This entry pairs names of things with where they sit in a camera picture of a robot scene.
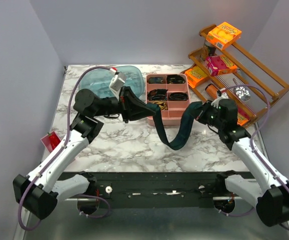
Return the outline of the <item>dark jar on rack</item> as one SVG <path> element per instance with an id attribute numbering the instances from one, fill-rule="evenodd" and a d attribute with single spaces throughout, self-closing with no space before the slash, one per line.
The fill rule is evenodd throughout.
<path id="1" fill-rule="evenodd" d="M 200 60 L 204 62 L 207 59 L 207 57 L 214 56 L 216 49 L 217 48 L 214 45 L 205 40 L 201 49 Z"/>

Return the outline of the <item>silver metal scoop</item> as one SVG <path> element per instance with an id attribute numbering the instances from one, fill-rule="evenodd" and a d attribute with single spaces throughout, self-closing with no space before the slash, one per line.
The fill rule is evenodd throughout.
<path id="1" fill-rule="evenodd" d="M 247 102 L 250 100 L 251 95 L 249 91 L 242 86 L 241 84 L 238 83 L 238 80 L 236 78 L 232 79 L 233 82 L 235 83 L 235 87 L 233 88 L 234 94 L 242 101 L 242 102 Z"/>

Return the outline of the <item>orange pink box lower shelf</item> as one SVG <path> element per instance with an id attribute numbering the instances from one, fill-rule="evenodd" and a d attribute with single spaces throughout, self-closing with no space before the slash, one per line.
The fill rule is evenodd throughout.
<path id="1" fill-rule="evenodd" d="M 246 127 L 250 122 L 250 117 L 247 114 L 238 112 L 237 114 L 237 123 L 242 126 Z"/>

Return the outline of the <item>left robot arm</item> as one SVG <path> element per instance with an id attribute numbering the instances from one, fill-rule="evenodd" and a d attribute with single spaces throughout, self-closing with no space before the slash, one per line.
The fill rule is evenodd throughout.
<path id="1" fill-rule="evenodd" d="M 100 133 L 104 124 L 96 119 L 98 116 L 121 115 L 128 123 L 155 114 L 153 107 L 138 99 L 128 86 L 122 87 L 118 97 L 106 98 L 82 89 L 74 101 L 77 114 L 63 140 L 34 170 L 26 176 L 17 175 L 12 182 L 19 210 L 25 208 L 40 220 L 48 217 L 59 202 L 80 194 L 89 198 L 95 193 L 96 181 L 86 173 L 66 180 L 59 177 Z"/>

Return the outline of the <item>pink compartment organizer box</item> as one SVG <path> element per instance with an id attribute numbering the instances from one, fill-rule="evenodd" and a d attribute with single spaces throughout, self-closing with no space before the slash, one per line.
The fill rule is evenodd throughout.
<path id="1" fill-rule="evenodd" d="M 184 84 L 167 84 L 167 75 L 181 75 L 186 83 Z M 148 84 L 148 80 L 150 77 L 163 77 L 165 83 L 164 84 Z M 145 81 L 145 101 L 147 103 L 152 103 L 153 101 L 149 101 L 147 98 L 147 94 L 149 91 L 154 89 L 167 89 L 167 102 L 168 110 L 161 110 L 162 122 L 165 126 L 177 126 L 180 124 L 180 120 L 183 112 L 191 103 L 190 95 L 189 95 L 189 86 L 187 83 L 187 77 L 184 74 L 175 74 L 175 73 L 165 73 L 158 74 L 153 73 L 146 76 Z M 188 95 L 188 100 L 186 101 L 170 101 L 169 94 L 174 92 L 184 92 Z"/>

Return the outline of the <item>pink snack box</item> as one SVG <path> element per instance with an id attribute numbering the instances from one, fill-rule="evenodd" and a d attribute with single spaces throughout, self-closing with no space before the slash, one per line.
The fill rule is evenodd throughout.
<path id="1" fill-rule="evenodd" d="M 238 70 L 238 67 L 224 54 L 208 56 L 205 63 L 212 77 L 233 74 Z"/>

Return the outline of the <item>black blue rolled tie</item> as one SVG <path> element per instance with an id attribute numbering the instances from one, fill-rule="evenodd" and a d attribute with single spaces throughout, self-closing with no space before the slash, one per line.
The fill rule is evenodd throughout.
<path id="1" fill-rule="evenodd" d="M 187 101 L 188 94 L 186 92 L 172 92 L 169 94 L 169 101 Z"/>

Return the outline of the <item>blue floral rolled tie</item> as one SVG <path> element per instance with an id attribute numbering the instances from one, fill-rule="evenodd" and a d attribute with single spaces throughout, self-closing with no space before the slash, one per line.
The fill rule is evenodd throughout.
<path id="1" fill-rule="evenodd" d="M 154 76 L 148 79 L 148 84 L 164 84 L 165 80 L 161 76 Z"/>

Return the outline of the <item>yellow gold rolled tie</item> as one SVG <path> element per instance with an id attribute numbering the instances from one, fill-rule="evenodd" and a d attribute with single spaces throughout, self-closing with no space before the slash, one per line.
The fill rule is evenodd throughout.
<path id="1" fill-rule="evenodd" d="M 151 103 L 158 105 L 162 111 L 168 110 L 168 104 L 166 101 L 152 101 Z"/>

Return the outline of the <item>black mounting base rail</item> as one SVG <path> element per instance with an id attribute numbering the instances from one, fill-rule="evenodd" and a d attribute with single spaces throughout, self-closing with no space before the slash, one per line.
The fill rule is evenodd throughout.
<path id="1" fill-rule="evenodd" d="M 90 172 L 96 179 L 78 206 L 106 209 L 213 208 L 217 201 L 233 205 L 238 197 L 221 184 L 221 172 Z"/>

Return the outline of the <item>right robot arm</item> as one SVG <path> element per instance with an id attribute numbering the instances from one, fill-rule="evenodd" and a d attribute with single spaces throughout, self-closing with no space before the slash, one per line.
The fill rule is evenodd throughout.
<path id="1" fill-rule="evenodd" d="M 289 221 L 289 180 L 258 150 L 252 135 L 238 124 L 238 107 L 232 99 L 207 101 L 191 114 L 201 124 L 215 127 L 220 140 L 237 155 L 256 179 L 250 183 L 232 174 L 214 184 L 215 192 L 233 192 L 249 203 L 268 227 Z"/>

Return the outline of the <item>dark multicolour rolled tie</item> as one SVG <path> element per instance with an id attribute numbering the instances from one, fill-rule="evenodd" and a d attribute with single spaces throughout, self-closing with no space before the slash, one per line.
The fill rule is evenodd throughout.
<path id="1" fill-rule="evenodd" d="M 149 101 L 166 101 L 167 92 L 167 89 L 153 89 L 147 93 L 147 99 Z"/>

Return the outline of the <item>dark green tie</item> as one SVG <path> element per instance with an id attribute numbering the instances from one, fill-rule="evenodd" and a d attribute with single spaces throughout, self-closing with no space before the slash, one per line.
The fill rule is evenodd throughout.
<path id="1" fill-rule="evenodd" d="M 192 115 L 192 112 L 195 110 L 200 111 L 203 107 L 203 103 L 201 101 L 195 101 L 189 104 L 181 116 L 179 130 L 172 141 L 169 141 L 167 138 L 160 107 L 154 103 L 147 103 L 146 106 L 154 111 L 152 118 L 161 142 L 168 146 L 170 149 L 177 151 L 186 145 L 190 137 L 192 126 L 194 120 L 196 119 L 196 116 Z"/>

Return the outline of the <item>orange box middle shelf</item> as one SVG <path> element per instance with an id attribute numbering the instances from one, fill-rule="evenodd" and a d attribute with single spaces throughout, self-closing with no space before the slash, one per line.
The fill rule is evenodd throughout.
<path id="1" fill-rule="evenodd" d="M 193 89 L 209 79 L 209 76 L 199 66 L 189 68 L 184 74 L 187 77 L 188 85 Z"/>

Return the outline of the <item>orange cylinder bottle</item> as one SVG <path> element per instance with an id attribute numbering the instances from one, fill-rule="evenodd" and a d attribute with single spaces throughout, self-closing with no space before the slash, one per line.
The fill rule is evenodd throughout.
<path id="1" fill-rule="evenodd" d="M 205 92 L 209 97 L 211 97 L 212 100 L 215 100 L 218 97 L 218 90 L 219 89 L 212 83 L 205 87 Z"/>

